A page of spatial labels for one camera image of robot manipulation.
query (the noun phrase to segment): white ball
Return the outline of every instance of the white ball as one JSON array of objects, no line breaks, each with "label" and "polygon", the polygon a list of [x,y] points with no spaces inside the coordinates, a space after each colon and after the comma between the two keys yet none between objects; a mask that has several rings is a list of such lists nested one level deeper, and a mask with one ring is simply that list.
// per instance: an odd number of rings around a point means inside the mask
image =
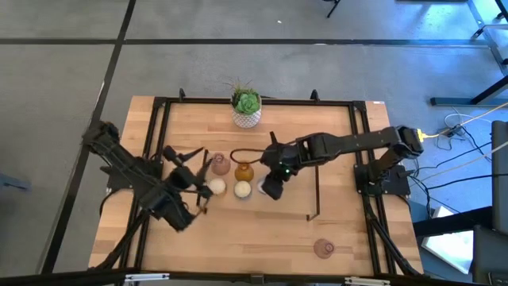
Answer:
[{"label": "white ball", "polygon": [[240,199],[246,199],[251,195],[252,189],[248,182],[240,181],[235,185],[235,196]]},{"label": "white ball", "polygon": [[214,195],[220,195],[225,191],[225,181],[221,178],[215,178],[208,182],[208,187]]}]

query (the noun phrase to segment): wooden table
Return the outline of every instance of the wooden table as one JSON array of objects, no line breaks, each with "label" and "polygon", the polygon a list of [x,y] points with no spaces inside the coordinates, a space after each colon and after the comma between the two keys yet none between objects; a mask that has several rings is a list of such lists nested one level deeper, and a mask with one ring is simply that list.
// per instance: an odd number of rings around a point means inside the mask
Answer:
[{"label": "wooden table", "polygon": [[[144,146],[153,97],[132,99],[121,143],[135,156]],[[366,102],[371,130],[389,126],[383,102]],[[281,142],[318,131],[337,136],[351,134],[348,109],[336,106],[263,106],[261,122],[253,129],[236,127],[229,105],[173,103],[165,145],[185,153],[204,146],[210,153],[229,154],[236,148],[264,149],[274,131]],[[154,134],[152,150],[158,134]],[[383,150],[377,150],[380,156]],[[238,153],[251,160],[259,153]],[[202,164],[202,153],[187,165],[193,171]],[[356,193],[352,166],[354,154],[346,154],[319,167],[321,214],[307,222],[315,212],[314,169],[303,169],[284,184],[280,200],[274,201],[256,189],[256,182],[268,168],[254,164],[253,193],[241,201],[233,194],[233,170],[224,178],[228,193],[210,200],[207,215],[199,216],[186,230],[176,233],[164,220],[151,218],[142,269],[153,271],[220,272],[265,274],[312,274],[371,276],[372,266],[364,210]],[[164,162],[164,177],[173,168]],[[189,206],[195,196],[185,194]],[[125,232],[132,202],[132,191],[113,195],[104,206],[98,226],[90,266],[103,261]],[[422,271],[410,212],[396,196],[384,196],[392,239],[414,268]],[[336,246],[331,258],[323,260],[313,251],[319,238]],[[133,265],[137,238],[133,239],[129,265]],[[381,268],[387,271],[383,243],[377,238]]]}]

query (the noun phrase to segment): white cable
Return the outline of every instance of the white cable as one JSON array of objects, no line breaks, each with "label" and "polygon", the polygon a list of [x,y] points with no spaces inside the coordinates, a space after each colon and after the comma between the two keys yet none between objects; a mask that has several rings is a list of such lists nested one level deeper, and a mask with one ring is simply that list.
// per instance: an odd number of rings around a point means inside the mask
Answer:
[{"label": "white cable", "polygon": [[497,148],[492,149],[489,153],[485,153],[485,154],[484,154],[484,155],[482,155],[481,157],[478,157],[478,158],[476,158],[476,159],[474,159],[474,160],[470,160],[469,162],[466,162],[466,163],[464,163],[464,164],[460,164],[460,165],[458,165],[458,166],[456,166],[456,167],[453,167],[453,168],[450,168],[450,169],[446,169],[446,170],[444,170],[444,171],[441,171],[441,172],[438,172],[438,173],[436,173],[436,174],[430,175],[430,176],[428,176],[428,177],[426,177],[426,178],[424,178],[424,179],[422,179],[422,180],[420,180],[420,181],[421,181],[421,182],[423,182],[424,180],[427,180],[427,179],[433,178],[433,177],[435,177],[435,176],[443,175],[443,174],[444,174],[444,173],[446,173],[446,172],[450,172],[450,171],[456,170],[456,169],[458,169],[458,168],[462,168],[463,166],[466,166],[466,165],[469,165],[469,164],[471,164],[471,163],[474,163],[474,162],[476,162],[476,161],[478,161],[478,160],[483,159],[484,157],[487,157],[488,155],[491,155],[492,153],[494,153],[494,152],[498,151],[499,149],[503,148],[503,147],[504,147],[504,146],[506,146],[506,145],[508,145],[508,141],[504,142],[503,144],[501,144],[501,145],[500,145],[500,146],[498,146]]},{"label": "white cable", "polygon": [[[444,118],[444,123],[446,124],[447,127],[453,127],[451,126],[450,124],[448,124],[448,118],[452,117],[452,116],[460,116],[461,119],[460,119],[460,124],[463,125],[463,122],[462,122],[462,117],[467,117],[467,118],[474,118],[474,116],[471,116],[471,115],[467,115],[467,114],[460,114],[460,113],[456,113],[456,114],[448,114],[446,115],[446,117]],[[484,118],[477,118],[478,120],[481,120],[481,121],[485,121],[485,122],[489,122],[489,123],[492,123],[492,121],[488,120],[488,119],[484,119]]]},{"label": "white cable", "polygon": [[[472,118],[470,118],[470,119],[466,120],[465,122],[462,122],[462,117],[461,117],[461,118],[460,118],[460,124],[459,124],[459,125],[460,125],[460,126],[464,126],[464,125],[468,124],[469,122],[475,121],[476,119],[480,119],[480,118],[482,118],[483,116],[485,116],[485,115],[487,115],[487,114],[489,114],[489,113],[491,113],[491,112],[494,112],[494,111],[496,111],[496,110],[498,110],[498,109],[500,109],[500,108],[503,108],[504,106],[508,106],[508,102],[505,102],[505,103],[503,103],[503,104],[502,104],[502,105],[500,105],[500,106],[496,106],[496,107],[492,108],[491,110],[489,110],[489,111],[487,111],[487,112],[485,112],[485,113],[482,113],[482,114],[480,114],[480,115],[478,115],[478,116],[474,116],[474,117],[472,117]],[[445,129],[445,130],[443,130],[443,131],[439,132],[438,134],[434,134],[434,135],[428,135],[428,134],[423,134],[423,135],[424,135],[424,138],[436,138],[436,137],[439,137],[440,135],[443,135],[443,134],[447,133],[450,129],[451,129],[451,128]]]}]

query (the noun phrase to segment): chair leg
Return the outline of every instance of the chair leg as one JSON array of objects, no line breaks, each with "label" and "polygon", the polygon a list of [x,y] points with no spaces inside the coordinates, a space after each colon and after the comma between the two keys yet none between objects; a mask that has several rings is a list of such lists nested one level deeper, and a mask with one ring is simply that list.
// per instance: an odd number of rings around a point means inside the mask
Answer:
[{"label": "chair leg", "polygon": [[333,8],[330,10],[330,13],[328,13],[328,16],[326,16],[327,18],[330,18],[330,16],[332,16],[333,11],[335,11],[335,8],[337,8],[337,5],[339,5],[340,1],[341,0],[335,0],[335,4],[333,4]]},{"label": "chair leg", "polygon": [[29,190],[30,183],[15,179],[11,176],[0,174],[0,188],[2,187],[17,187],[22,190]]}]

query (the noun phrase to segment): white plant pot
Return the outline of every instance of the white plant pot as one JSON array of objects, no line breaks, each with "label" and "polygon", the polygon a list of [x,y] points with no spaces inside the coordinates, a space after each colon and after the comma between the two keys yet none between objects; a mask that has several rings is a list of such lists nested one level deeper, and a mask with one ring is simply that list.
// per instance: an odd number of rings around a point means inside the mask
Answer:
[{"label": "white plant pot", "polygon": [[261,120],[261,109],[256,111],[254,114],[245,115],[238,113],[233,108],[233,122],[241,128],[252,128],[256,126]]}]

